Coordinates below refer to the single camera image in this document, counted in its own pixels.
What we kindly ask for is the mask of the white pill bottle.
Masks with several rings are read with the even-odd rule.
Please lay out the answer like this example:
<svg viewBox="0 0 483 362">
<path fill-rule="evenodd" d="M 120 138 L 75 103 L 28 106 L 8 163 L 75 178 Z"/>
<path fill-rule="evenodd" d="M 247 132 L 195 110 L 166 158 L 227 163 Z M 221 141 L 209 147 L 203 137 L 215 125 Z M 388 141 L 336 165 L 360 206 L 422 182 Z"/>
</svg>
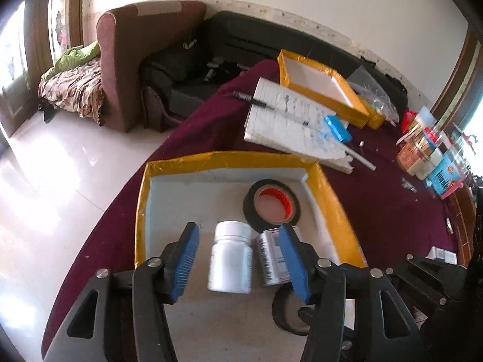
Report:
<svg viewBox="0 0 483 362">
<path fill-rule="evenodd" d="M 210 255 L 208 288 L 218 293 L 251 292 L 252 229 L 240 221 L 223 221 L 215 227 Z"/>
</svg>

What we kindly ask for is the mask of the white blue red box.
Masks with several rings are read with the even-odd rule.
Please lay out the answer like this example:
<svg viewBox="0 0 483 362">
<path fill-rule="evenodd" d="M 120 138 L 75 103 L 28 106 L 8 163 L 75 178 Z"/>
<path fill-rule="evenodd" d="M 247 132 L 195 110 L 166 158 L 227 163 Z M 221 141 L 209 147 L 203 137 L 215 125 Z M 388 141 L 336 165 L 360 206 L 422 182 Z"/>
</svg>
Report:
<svg viewBox="0 0 483 362">
<path fill-rule="evenodd" d="M 430 248 L 430 251 L 427 254 L 427 259 L 437 261 L 437 262 L 445 262 L 452 265 L 458 264 L 458 258 L 455 252 L 451 252 L 446 249 L 437 248 L 436 246 L 432 246 Z"/>
</svg>

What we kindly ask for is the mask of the near yellow edged tray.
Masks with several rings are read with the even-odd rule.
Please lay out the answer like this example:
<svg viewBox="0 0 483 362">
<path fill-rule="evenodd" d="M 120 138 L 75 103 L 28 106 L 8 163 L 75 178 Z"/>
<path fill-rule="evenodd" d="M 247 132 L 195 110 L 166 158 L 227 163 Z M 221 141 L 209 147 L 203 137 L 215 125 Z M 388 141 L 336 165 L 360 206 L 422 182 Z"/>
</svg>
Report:
<svg viewBox="0 0 483 362">
<path fill-rule="evenodd" d="M 291 155 L 211 152 L 146 165 L 138 196 L 135 264 L 162 253 L 186 224 L 199 247 L 183 295 L 165 310 L 180 361 L 298 361 L 305 338 L 286 332 L 271 313 L 275 288 L 255 261 L 255 231 L 242 211 L 258 181 L 282 182 L 293 205 L 257 200 L 272 220 L 300 213 L 296 231 L 320 257 L 359 267 L 367 262 L 322 168 Z"/>
</svg>

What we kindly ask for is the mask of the yellow edged tray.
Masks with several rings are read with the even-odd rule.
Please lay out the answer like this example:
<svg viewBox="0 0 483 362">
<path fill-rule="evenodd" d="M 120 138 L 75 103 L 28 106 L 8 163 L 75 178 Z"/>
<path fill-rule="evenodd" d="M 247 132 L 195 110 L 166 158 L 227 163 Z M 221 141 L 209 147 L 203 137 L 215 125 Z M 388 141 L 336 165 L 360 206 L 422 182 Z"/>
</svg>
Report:
<svg viewBox="0 0 483 362">
<path fill-rule="evenodd" d="M 369 114 L 349 83 L 333 68 L 282 49 L 277 57 L 280 84 L 334 111 L 363 128 Z"/>
<path fill-rule="evenodd" d="M 272 220 L 300 213 L 296 231 L 320 257 L 359 267 L 367 262 L 322 168 L 291 155 L 211 152 L 146 165 L 138 196 L 135 264 L 162 253 L 186 224 L 199 247 L 183 295 L 165 310 L 180 361 L 298 361 L 305 338 L 286 332 L 271 313 L 275 288 L 255 261 L 255 231 L 242 211 L 258 181 L 282 182 L 293 205 L 257 200 Z"/>
</svg>

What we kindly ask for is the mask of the black tape roll red core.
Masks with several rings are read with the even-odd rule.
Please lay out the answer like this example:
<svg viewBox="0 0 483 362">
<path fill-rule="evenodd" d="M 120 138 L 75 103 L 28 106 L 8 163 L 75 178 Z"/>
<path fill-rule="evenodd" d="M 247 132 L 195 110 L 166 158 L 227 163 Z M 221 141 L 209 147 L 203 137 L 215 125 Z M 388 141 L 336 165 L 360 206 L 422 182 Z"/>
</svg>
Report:
<svg viewBox="0 0 483 362">
<path fill-rule="evenodd" d="M 253 230 L 263 233 L 300 220 L 300 202 L 293 191 L 281 181 L 263 179 L 248 190 L 242 205 L 243 214 Z"/>
</svg>

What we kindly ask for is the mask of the blue cartoon jar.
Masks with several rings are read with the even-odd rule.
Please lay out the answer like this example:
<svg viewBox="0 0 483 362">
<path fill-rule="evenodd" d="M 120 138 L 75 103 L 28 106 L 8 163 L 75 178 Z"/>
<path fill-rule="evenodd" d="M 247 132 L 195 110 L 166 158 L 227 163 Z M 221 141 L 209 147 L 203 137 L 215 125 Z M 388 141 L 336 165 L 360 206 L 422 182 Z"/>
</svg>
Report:
<svg viewBox="0 0 483 362">
<path fill-rule="evenodd" d="M 468 175 L 468 168 L 458 151 L 451 148 L 429 174 L 430 186 L 440 198 L 447 198 L 461 189 Z"/>
</svg>

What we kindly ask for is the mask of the white paper tube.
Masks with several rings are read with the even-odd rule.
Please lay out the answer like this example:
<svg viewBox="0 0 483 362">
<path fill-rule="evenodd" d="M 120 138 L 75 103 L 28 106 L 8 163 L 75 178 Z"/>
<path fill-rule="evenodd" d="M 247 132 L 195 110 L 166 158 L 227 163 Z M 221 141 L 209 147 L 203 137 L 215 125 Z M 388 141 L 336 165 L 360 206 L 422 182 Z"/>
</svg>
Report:
<svg viewBox="0 0 483 362">
<path fill-rule="evenodd" d="M 337 145 L 340 148 L 342 148 L 343 151 L 348 153 L 348 155 L 352 156 L 354 159 L 356 159 L 358 162 L 360 162 L 362 165 L 364 165 L 365 167 L 367 167 L 371 171 L 376 170 L 376 166 L 373 163 L 371 163 L 368 159 L 366 159 L 364 156 L 359 154 L 357 151 L 352 150 L 350 147 L 348 147 L 347 145 L 340 143 L 340 142 L 337 142 Z"/>
</svg>

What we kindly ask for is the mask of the gold labelled jar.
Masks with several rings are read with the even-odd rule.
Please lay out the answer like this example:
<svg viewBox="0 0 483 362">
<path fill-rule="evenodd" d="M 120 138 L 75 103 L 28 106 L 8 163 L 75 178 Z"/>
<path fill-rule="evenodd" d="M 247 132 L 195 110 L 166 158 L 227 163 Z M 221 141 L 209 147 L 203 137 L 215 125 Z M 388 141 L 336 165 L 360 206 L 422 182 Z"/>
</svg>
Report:
<svg viewBox="0 0 483 362">
<path fill-rule="evenodd" d="M 439 146 L 442 142 L 439 128 L 411 122 L 407 131 L 396 142 L 401 145 L 396 161 L 410 176 L 425 180 L 442 160 Z"/>
</svg>

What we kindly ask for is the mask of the small light blue box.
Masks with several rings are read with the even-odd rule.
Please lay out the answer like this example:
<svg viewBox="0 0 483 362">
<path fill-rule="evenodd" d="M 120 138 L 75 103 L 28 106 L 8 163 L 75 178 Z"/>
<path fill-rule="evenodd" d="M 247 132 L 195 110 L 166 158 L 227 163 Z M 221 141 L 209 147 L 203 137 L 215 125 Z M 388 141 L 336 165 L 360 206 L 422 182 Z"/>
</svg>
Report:
<svg viewBox="0 0 483 362">
<path fill-rule="evenodd" d="M 327 115 L 324 117 L 323 121 L 327 125 L 334 138 L 340 143 L 347 143 L 353 140 L 350 132 L 337 115 Z"/>
</svg>

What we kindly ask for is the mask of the open paper notebook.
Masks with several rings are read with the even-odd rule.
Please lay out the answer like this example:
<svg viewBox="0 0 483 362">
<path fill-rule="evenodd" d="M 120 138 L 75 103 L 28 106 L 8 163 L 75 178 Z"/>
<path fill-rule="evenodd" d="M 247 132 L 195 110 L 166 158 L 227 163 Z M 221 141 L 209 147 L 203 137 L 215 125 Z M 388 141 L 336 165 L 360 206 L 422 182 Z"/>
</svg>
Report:
<svg viewBox="0 0 483 362">
<path fill-rule="evenodd" d="M 328 115 L 335 114 L 332 110 L 266 78 L 259 79 L 254 98 L 273 109 L 250 108 L 245 122 L 245 141 L 352 173 L 352 156 L 335 143 L 324 121 Z"/>
</svg>

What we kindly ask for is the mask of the far yellow edged tray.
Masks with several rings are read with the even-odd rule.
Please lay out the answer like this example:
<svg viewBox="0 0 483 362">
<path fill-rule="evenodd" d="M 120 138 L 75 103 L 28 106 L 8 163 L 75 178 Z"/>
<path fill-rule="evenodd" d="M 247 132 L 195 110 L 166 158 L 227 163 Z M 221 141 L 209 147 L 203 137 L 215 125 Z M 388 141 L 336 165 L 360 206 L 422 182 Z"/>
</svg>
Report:
<svg viewBox="0 0 483 362">
<path fill-rule="evenodd" d="M 280 84 L 334 111 L 363 128 L 369 114 L 349 83 L 333 68 L 282 49 L 277 57 Z"/>
</svg>

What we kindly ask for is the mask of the black sofa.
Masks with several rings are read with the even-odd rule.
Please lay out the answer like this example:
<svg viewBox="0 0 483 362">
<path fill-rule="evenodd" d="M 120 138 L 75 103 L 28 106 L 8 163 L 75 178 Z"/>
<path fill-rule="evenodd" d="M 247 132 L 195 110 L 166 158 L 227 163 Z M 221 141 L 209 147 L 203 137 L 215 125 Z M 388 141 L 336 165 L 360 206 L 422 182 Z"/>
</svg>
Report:
<svg viewBox="0 0 483 362">
<path fill-rule="evenodd" d="M 187 117 L 194 111 L 189 101 L 207 100 L 224 83 L 260 61 L 276 60 L 283 49 L 325 64 L 344 78 L 362 66 L 399 114 L 408 108 L 405 86 L 382 74 L 374 62 L 298 30 L 231 11 L 216 13 L 183 40 L 146 57 L 138 74 L 142 86 L 153 88 L 172 113 Z"/>
</svg>

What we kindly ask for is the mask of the black pen on notebook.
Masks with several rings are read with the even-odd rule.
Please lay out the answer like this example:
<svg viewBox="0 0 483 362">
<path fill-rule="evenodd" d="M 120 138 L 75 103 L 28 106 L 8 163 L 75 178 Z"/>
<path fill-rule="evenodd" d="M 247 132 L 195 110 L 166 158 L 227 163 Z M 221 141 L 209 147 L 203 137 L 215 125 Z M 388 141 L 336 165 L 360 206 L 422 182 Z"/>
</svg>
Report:
<svg viewBox="0 0 483 362">
<path fill-rule="evenodd" d="M 269 105 L 268 103 L 264 102 L 263 100 L 255 99 L 254 97 L 252 97 L 248 94 L 238 92 L 238 91 L 234 91 L 232 93 L 232 95 L 237 100 L 240 100 L 240 101 L 247 103 L 247 104 L 250 104 L 252 106 L 257 106 L 257 107 L 267 109 L 267 110 L 275 110 L 275 108 L 273 106 Z"/>
</svg>

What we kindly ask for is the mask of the patterned blanket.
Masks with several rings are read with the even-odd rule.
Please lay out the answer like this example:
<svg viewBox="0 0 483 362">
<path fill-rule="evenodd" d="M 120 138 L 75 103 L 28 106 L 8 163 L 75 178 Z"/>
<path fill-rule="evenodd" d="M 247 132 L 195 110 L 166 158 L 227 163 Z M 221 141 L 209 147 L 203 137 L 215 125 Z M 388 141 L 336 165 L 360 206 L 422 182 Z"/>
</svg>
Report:
<svg viewBox="0 0 483 362">
<path fill-rule="evenodd" d="M 101 85 L 101 59 L 96 57 L 47 80 L 42 78 L 38 96 L 53 106 L 103 126 L 102 106 L 106 95 Z"/>
</svg>

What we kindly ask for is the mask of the clear plastic bag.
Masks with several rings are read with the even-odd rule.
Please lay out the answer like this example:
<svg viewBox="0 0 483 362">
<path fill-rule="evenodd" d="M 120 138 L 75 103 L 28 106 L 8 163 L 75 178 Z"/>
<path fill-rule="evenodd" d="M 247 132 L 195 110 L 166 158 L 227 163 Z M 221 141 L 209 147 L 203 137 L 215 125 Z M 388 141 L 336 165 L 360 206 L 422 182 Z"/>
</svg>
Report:
<svg viewBox="0 0 483 362">
<path fill-rule="evenodd" d="M 393 125 L 399 122 L 399 113 L 391 98 L 362 65 L 348 77 L 347 82 L 386 121 Z"/>
</svg>

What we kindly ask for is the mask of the green cloth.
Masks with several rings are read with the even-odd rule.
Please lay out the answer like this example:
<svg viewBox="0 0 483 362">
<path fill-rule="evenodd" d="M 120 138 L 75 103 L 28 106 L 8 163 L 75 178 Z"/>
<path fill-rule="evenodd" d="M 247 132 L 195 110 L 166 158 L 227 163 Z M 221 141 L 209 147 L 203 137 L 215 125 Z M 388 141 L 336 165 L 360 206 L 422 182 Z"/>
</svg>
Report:
<svg viewBox="0 0 483 362">
<path fill-rule="evenodd" d="M 97 41 L 90 43 L 87 46 L 80 45 L 72 47 L 61 54 L 54 65 L 41 76 L 41 79 L 49 80 L 51 77 L 63 71 L 74 69 L 77 66 L 88 63 L 97 58 L 100 54 L 101 50 Z"/>
</svg>

